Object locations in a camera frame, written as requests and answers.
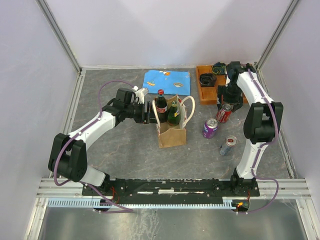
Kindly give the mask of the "glass cola bottle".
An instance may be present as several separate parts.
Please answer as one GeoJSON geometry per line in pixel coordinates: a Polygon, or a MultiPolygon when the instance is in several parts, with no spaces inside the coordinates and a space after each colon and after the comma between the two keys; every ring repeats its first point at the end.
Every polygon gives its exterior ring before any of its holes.
{"type": "Polygon", "coordinates": [[[165,123],[168,116],[168,105],[166,98],[164,97],[164,90],[159,89],[157,91],[158,97],[155,101],[156,112],[159,118],[160,123],[165,123]]]}

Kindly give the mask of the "silver blue energy can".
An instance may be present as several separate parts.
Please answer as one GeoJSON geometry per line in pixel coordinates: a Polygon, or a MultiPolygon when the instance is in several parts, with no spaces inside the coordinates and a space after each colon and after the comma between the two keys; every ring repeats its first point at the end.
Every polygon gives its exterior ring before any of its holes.
{"type": "Polygon", "coordinates": [[[227,155],[236,144],[237,144],[237,138],[235,136],[233,135],[227,136],[219,148],[219,153],[222,156],[227,155]]]}

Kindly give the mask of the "blue patterned cloth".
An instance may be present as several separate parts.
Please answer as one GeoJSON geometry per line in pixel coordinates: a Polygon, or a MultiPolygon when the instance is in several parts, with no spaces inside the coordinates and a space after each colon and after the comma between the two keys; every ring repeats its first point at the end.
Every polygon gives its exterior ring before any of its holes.
{"type": "Polygon", "coordinates": [[[188,71],[149,70],[144,75],[142,87],[150,94],[157,94],[162,89],[166,95],[189,96],[191,77],[188,71]]]}

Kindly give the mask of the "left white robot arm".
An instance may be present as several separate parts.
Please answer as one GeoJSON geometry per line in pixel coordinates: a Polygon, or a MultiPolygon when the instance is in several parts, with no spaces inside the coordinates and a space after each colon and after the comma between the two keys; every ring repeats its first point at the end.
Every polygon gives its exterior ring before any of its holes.
{"type": "Polygon", "coordinates": [[[79,129],[68,134],[59,133],[54,137],[48,169],[53,172],[57,186],[58,177],[68,181],[93,185],[99,195],[106,195],[111,189],[109,176],[88,165],[87,151],[103,134],[117,127],[125,119],[137,124],[154,123],[153,106],[145,101],[147,88],[119,88],[116,96],[98,114],[79,129]]]}

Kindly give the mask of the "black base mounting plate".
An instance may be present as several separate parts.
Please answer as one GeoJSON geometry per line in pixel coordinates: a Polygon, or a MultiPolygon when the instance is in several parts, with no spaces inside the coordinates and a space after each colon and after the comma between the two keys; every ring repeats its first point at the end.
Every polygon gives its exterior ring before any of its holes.
{"type": "Polygon", "coordinates": [[[239,184],[210,179],[124,179],[107,180],[96,188],[119,204],[221,204],[223,197],[258,197],[255,178],[239,184]]]}

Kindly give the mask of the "dark rolled sock green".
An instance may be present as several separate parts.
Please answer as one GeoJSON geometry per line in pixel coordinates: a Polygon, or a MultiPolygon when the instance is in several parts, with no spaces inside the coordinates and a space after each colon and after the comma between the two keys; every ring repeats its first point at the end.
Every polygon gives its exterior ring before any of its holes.
{"type": "Polygon", "coordinates": [[[212,66],[212,73],[216,76],[223,76],[226,74],[226,64],[217,62],[212,66]]]}

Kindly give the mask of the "dark rolled sock left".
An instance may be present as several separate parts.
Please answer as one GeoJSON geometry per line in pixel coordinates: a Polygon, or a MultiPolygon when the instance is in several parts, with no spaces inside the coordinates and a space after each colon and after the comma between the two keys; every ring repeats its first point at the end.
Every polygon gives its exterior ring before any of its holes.
{"type": "Polygon", "coordinates": [[[214,87],[217,77],[213,73],[203,73],[199,77],[200,86],[202,88],[214,87]]]}

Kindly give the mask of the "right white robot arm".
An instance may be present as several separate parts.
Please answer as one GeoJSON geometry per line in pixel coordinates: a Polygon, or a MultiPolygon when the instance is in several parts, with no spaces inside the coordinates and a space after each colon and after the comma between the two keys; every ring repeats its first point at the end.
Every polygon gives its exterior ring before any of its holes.
{"type": "Polygon", "coordinates": [[[240,163],[230,178],[229,189],[236,196],[247,191],[257,180],[257,167],[265,149],[278,139],[284,106],[275,102],[258,81],[254,67],[232,61],[226,65],[226,83],[217,88],[217,107],[231,105],[233,112],[249,104],[243,124],[246,138],[240,163]]]}

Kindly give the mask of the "watermelon print canvas bag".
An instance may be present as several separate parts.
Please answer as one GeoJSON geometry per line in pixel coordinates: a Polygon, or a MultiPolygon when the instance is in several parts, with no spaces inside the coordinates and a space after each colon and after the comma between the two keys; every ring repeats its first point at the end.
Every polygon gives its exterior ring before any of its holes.
{"type": "Polygon", "coordinates": [[[174,97],[166,100],[168,107],[171,106],[172,101],[177,101],[177,106],[181,113],[181,119],[177,126],[171,126],[167,122],[161,123],[156,111],[155,99],[151,104],[156,119],[156,130],[159,148],[183,146],[187,142],[186,125],[191,120],[195,112],[195,99],[192,96],[187,96],[184,99],[181,99],[178,95],[175,95],[174,97]],[[185,101],[187,100],[191,100],[192,102],[192,108],[189,116],[187,116],[186,106],[184,105],[185,101]]]}

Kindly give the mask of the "orange wooden divided tray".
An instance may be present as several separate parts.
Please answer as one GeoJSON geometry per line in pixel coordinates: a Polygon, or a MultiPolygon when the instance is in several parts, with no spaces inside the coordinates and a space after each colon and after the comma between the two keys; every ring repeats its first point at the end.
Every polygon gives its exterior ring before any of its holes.
{"type": "Polygon", "coordinates": [[[216,105],[217,104],[217,90],[218,86],[226,86],[227,82],[227,72],[225,75],[215,75],[217,77],[214,87],[201,87],[200,85],[200,75],[205,73],[212,73],[213,65],[198,65],[196,66],[196,83],[199,95],[199,100],[202,105],[216,105]]]}

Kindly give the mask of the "green glass bottle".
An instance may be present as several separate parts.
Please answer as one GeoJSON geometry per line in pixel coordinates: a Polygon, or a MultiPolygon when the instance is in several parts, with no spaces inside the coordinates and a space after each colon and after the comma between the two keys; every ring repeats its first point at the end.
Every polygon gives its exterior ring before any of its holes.
{"type": "Polygon", "coordinates": [[[167,114],[167,123],[170,126],[177,126],[179,125],[181,120],[181,115],[180,115],[180,108],[178,106],[178,102],[176,100],[171,102],[171,106],[168,110],[167,114]]]}

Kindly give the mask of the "purple soda can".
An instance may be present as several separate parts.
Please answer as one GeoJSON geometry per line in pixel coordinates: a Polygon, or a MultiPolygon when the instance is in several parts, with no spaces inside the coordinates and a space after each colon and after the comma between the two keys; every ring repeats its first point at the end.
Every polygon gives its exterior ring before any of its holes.
{"type": "Polygon", "coordinates": [[[203,126],[202,135],[206,139],[213,138],[218,130],[218,121],[214,118],[208,119],[203,126]]]}

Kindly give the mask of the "red cola can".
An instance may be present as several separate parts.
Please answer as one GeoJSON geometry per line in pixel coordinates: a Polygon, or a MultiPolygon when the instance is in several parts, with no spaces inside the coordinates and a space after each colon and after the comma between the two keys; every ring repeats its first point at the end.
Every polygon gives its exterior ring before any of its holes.
{"type": "Polygon", "coordinates": [[[219,123],[226,123],[232,113],[232,106],[228,103],[224,103],[219,108],[217,114],[216,114],[216,120],[219,123]]]}

